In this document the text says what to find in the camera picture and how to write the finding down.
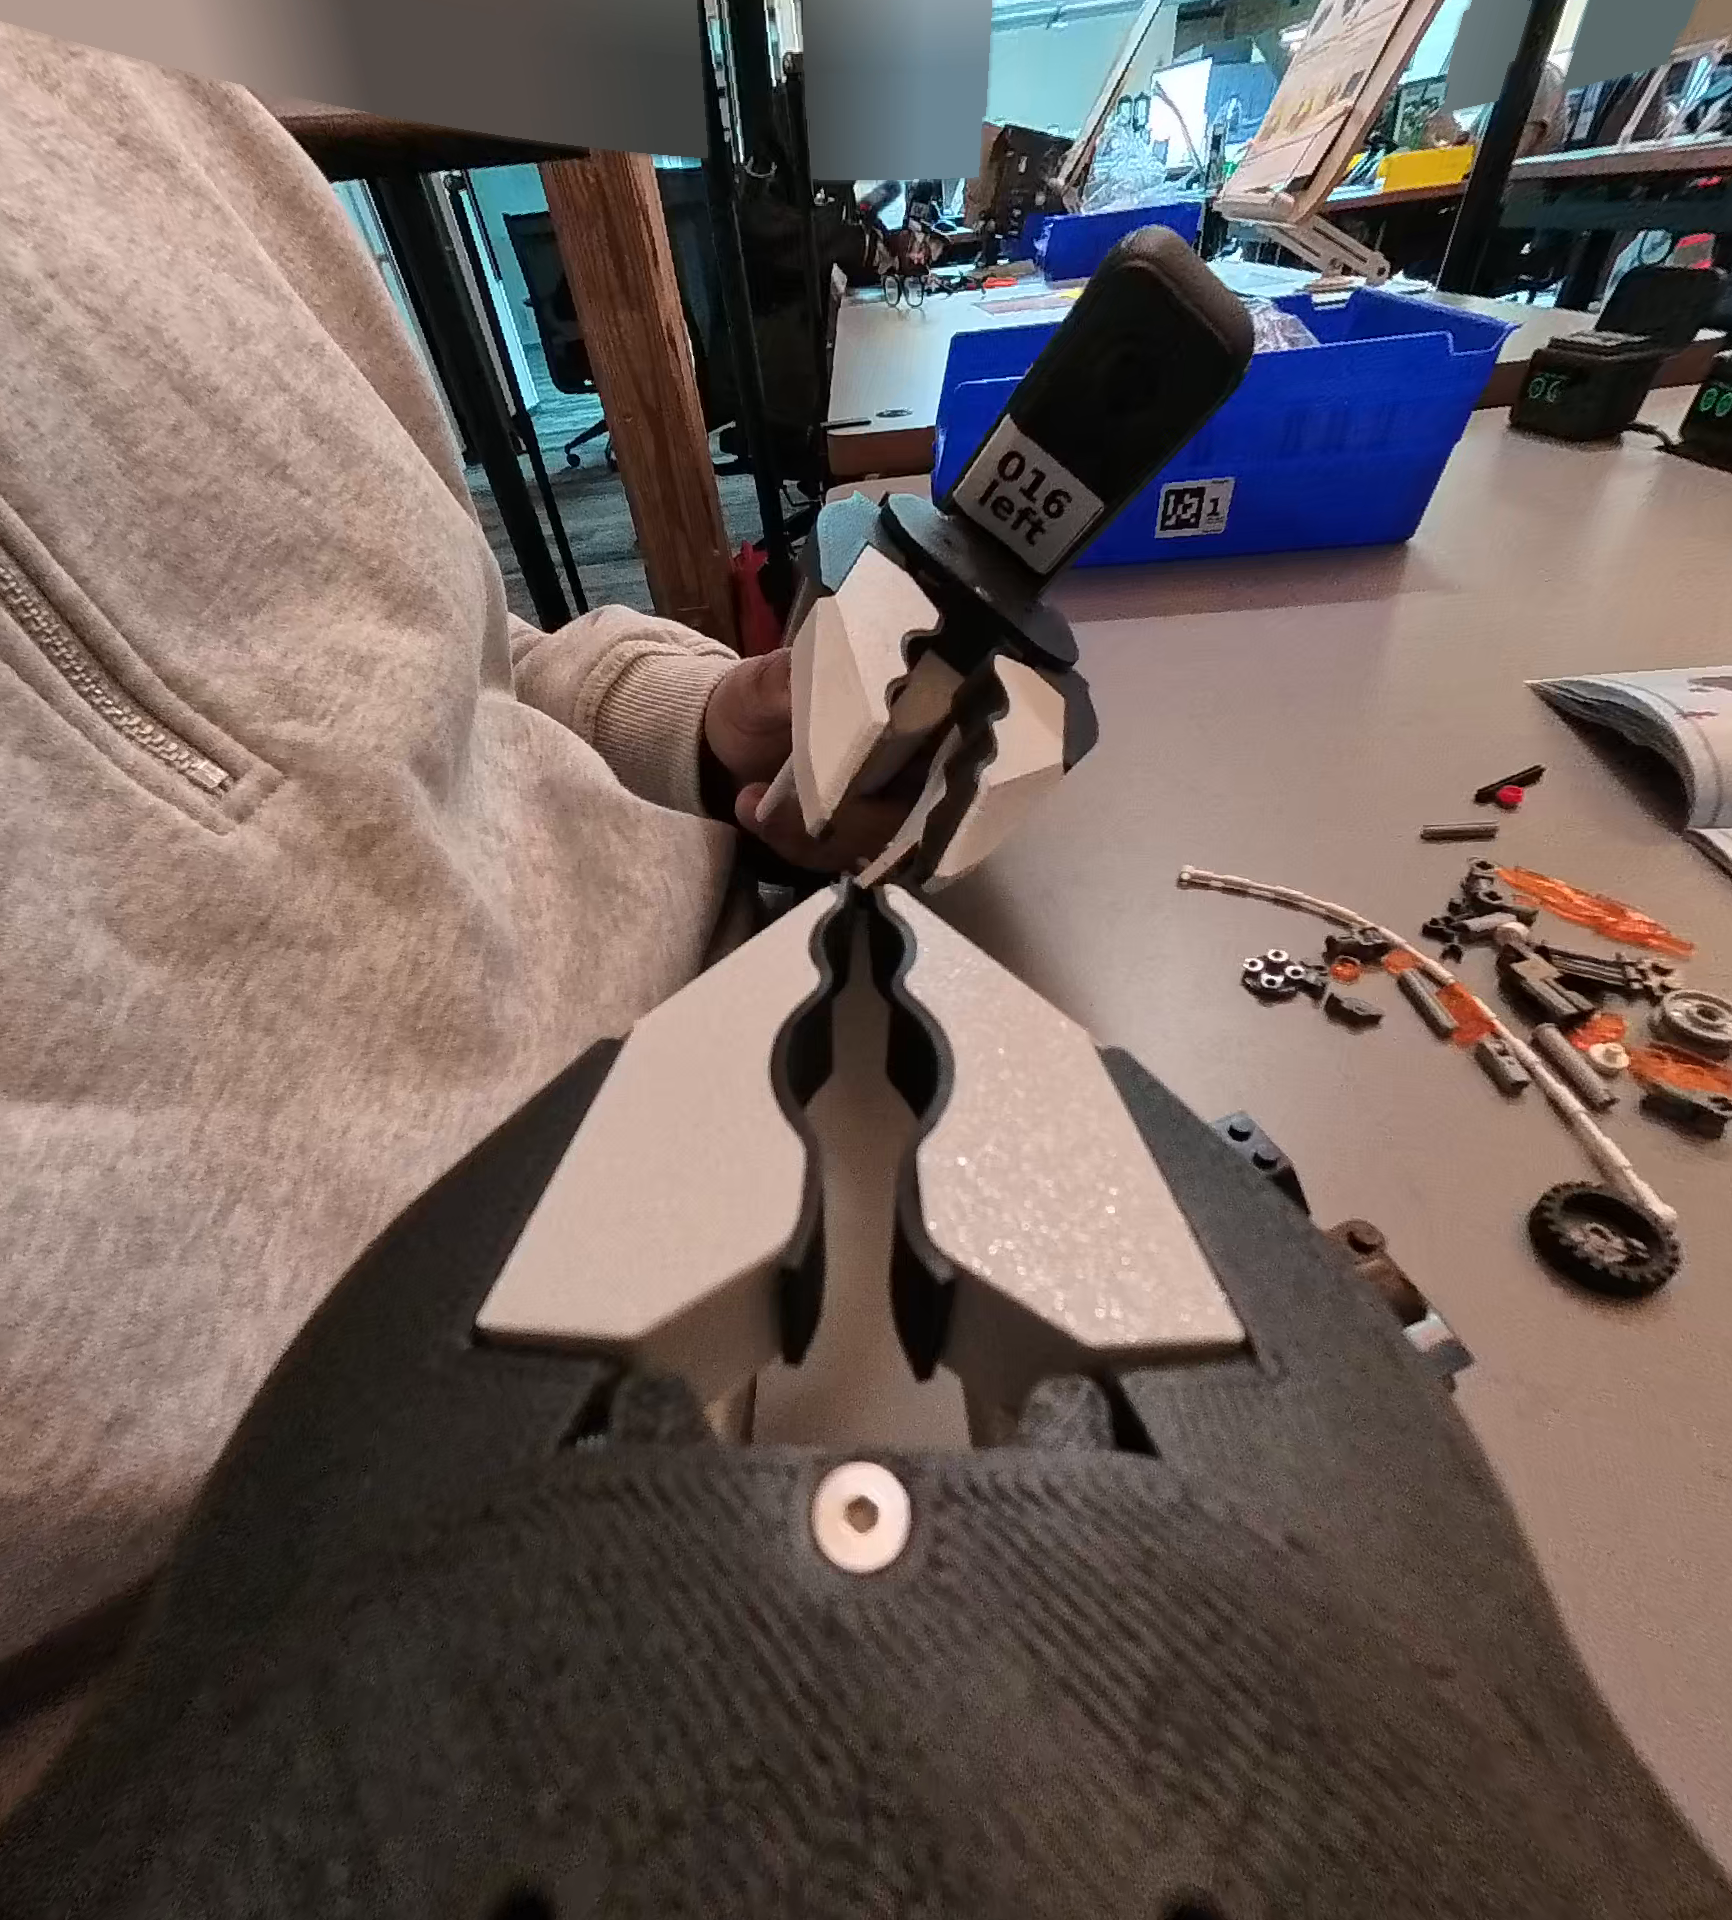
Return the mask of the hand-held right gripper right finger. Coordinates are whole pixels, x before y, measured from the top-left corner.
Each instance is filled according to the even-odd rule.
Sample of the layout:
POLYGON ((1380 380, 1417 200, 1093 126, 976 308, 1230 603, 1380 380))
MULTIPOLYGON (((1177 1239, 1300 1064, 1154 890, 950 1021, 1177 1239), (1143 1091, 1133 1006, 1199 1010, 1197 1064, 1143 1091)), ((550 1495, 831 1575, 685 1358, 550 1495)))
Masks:
POLYGON ((1093 1037, 898 885, 870 890, 885 1073, 913 1115, 890 1301, 918 1380, 1010 1444, 1049 1380, 1229 1360, 1239 1308, 1093 1037))

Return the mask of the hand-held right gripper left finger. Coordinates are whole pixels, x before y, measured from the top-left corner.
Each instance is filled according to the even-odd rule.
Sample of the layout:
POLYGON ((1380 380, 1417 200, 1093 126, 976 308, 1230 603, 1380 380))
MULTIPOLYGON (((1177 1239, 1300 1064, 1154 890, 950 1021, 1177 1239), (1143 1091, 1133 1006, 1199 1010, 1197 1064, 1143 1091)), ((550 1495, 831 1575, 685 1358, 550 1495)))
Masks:
POLYGON ((494 1348, 682 1380, 722 1439, 807 1358, 826 1290, 821 1144, 859 888, 815 892, 644 1015, 474 1321, 494 1348))

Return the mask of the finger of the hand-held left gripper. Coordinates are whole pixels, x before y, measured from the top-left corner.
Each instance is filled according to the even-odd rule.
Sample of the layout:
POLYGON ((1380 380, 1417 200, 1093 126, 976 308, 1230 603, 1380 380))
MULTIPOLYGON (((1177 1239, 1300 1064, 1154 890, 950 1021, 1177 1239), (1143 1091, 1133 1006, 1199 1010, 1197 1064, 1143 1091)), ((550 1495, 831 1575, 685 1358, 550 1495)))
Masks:
POLYGON ((878 882, 945 890, 1002 849, 1066 774, 1062 690, 995 657, 955 694, 918 800, 878 856, 878 882))
POLYGON ((918 852, 946 795, 961 673, 928 649, 943 628, 945 615, 911 575, 890 559, 859 559, 795 635, 787 779, 804 828, 825 836, 844 806, 926 766, 913 811, 863 885, 889 880, 918 852))

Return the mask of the black and red lego build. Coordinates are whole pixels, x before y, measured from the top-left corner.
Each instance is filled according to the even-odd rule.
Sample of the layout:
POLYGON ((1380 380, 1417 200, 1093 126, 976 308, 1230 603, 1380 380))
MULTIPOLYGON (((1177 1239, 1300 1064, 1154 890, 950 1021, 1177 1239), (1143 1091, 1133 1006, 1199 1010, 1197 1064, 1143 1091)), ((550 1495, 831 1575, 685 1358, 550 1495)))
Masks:
MULTIPOLYGON (((1295 1162, 1257 1116, 1230 1112, 1214 1118, 1213 1130, 1303 1217, 1312 1218, 1311 1200, 1295 1162)), ((1474 1366, 1477 1358, 1394 1258, 1383 1228, 1363 1217, 1351 1217, 1326 1226, 1322 1235, 1334 1242, 1358 1278, 1378 1294, 1435 1380, 1454 1392, 1459 1378, 1474 1366)))

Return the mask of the person's left forearm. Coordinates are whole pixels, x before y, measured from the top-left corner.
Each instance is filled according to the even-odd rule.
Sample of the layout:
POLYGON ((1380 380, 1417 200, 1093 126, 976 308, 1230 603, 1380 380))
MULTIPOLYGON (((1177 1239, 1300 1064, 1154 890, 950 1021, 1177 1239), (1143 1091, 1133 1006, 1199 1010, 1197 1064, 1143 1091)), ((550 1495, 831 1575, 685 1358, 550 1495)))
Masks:
POLYGON ((507 615, 516 697, 572 732, 636 798, 711 816, 706 719, 735 651, 677 620, 609 605, 557 630, 507 615))

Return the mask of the small spoked lego wheel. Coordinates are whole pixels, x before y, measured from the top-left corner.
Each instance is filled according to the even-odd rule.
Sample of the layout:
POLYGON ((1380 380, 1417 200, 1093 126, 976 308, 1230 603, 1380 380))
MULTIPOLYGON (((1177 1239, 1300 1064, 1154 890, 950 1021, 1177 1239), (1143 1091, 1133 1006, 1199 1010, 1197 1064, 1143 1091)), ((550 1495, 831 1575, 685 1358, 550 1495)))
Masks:
POLYGON ((1527 1214, 1527 1237, 1554 1274, 1606 1301, 1645 1301, 1672 1284, 1685 1267, 1670 1226, 1595 1182, 1547 1189, 1527 1214))

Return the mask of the pile of small lego pieces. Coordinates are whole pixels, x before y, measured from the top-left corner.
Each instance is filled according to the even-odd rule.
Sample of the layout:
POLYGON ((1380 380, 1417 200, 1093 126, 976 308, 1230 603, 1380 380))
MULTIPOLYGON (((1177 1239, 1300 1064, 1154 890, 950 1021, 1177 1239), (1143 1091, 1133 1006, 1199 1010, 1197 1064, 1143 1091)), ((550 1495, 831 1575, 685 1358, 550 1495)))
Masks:
POLYGON ((1325 910, 1331 969, 1383 964, 1425 993, 1425 1013, 1440 1017, 1453 1045, 1493 1070, 1505 1091, 1523 1081, 1521 1052, 1569 1089, 1581 1110, 1609 1115, 1631 1093, 1641 1110, 1689 1141, 1732 1135, 1732 1059, 1714 1062, 1661 1045, 1654 1004, 1679 990, 1703 989, 1692 958, 1668 958, 1612 944, 1595 932, 1517 900, 1491 859, 1473 859, 1443 908, 1417 936, 1325 910))

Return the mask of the large orange lego flame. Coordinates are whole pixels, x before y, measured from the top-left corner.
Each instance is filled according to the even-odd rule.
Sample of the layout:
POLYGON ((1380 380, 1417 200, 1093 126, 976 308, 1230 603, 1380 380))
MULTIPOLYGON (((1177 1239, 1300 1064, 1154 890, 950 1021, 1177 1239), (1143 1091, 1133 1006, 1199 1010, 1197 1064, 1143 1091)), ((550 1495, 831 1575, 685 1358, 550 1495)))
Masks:
POLYGON ((1499 867, 1506 890, 1542 915, 1623 946, 1666 958, 1692 958, 1696 946, 1641 908, 1587 886, 1529 868, 1499 867))

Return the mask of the person's left hand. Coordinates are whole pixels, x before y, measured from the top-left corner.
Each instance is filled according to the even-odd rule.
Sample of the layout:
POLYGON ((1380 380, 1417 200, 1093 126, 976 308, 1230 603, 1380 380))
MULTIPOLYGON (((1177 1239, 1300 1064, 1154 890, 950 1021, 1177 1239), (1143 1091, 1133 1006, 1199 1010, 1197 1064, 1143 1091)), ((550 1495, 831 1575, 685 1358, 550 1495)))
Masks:
POLYGON ((784 649, 736 660, 711 690, 701 725, 698 791, 709 816, 787 868, 839 874, 875 863, 902 825, 902 806, 867 798, 835 814, 825 833, 807 828, 801 806, 762 816, 774 779, 793 761, 793 654, 784 649))

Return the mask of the small blue plastic bin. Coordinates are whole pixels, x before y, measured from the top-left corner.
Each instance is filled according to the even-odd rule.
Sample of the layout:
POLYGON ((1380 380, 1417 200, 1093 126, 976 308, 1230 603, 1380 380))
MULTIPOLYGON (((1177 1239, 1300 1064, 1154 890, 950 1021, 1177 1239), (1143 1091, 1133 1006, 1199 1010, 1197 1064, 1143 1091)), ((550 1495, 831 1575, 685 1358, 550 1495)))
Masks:
POLYGON ((1167 229, 1197 244, 1205 229, 1202 198, 1080 212, 1033 212, 1023 224, 1023 255, 1046 283, 1089 281, 1131 235, 1167 229))

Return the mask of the large blue plastic bin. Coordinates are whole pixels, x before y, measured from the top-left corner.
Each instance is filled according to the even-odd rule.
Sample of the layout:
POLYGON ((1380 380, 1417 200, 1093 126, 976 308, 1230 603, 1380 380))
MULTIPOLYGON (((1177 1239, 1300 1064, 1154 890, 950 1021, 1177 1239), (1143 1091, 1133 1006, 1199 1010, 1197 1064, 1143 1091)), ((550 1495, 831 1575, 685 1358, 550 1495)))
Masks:
POLYGON ((1410 540, 1517 323, 1425 297, 1291 292, 1314 344, 1267 348, 1078 568, 1410 540))

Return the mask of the tilted wooden board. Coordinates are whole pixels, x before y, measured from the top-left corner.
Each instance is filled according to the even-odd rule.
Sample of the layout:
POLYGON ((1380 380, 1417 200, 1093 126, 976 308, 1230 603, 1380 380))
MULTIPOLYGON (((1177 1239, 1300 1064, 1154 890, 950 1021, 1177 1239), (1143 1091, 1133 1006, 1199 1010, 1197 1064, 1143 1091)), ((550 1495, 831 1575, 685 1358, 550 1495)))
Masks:
POLYGON ((1440 11, 1440 2, 1321 2, 1214 211, 1270 226, 1317 215, 1440 11))

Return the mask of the black metal stand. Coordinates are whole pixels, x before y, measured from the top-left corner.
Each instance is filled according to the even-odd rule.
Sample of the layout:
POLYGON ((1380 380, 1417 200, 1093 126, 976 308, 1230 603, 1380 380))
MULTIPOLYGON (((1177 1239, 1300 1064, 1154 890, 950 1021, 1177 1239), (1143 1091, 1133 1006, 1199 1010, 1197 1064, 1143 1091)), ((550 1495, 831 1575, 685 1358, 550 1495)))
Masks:
POLYGON ((774 54, 769 4, 698 4, 706 182, 730 325, 736 425, 779 609, 825 499, 831 278, 816 232, 804 56, 774 54))

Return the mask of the black pole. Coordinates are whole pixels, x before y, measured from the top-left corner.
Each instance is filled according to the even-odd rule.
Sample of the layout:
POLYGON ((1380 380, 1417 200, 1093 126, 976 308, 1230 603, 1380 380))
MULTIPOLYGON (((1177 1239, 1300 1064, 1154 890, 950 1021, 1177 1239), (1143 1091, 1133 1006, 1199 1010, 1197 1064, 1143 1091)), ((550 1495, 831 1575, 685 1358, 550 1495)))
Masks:
POLYGON ((1448 248, 1435 277, 1443 295, 1477 295, 1488 251, 1502 224, 1512 168, 1544 82, 1566 2, 1527 2, 1521 32, 1502 71, 1502 87, 1464 182, 1448 248))

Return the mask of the black office chair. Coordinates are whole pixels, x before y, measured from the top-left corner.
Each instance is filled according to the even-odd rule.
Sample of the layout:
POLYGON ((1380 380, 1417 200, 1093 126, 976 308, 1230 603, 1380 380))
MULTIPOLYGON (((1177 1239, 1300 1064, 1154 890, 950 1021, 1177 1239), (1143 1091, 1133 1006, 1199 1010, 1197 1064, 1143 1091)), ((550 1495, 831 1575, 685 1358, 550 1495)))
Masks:
POLYGON ((503 224, 518 260, 550 387, 568 398, 596 398, 598 383, 553 215, 544 209, 507 212, 503 224))

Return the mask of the wooden post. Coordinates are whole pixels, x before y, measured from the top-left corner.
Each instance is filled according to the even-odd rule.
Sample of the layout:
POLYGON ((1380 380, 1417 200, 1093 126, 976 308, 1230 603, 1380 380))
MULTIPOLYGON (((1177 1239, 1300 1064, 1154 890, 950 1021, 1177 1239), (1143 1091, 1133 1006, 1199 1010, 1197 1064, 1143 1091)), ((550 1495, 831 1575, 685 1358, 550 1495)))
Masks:
POLYGON ((735 565, 650 156, 538 166, 655 611, 732 646, 735 565))

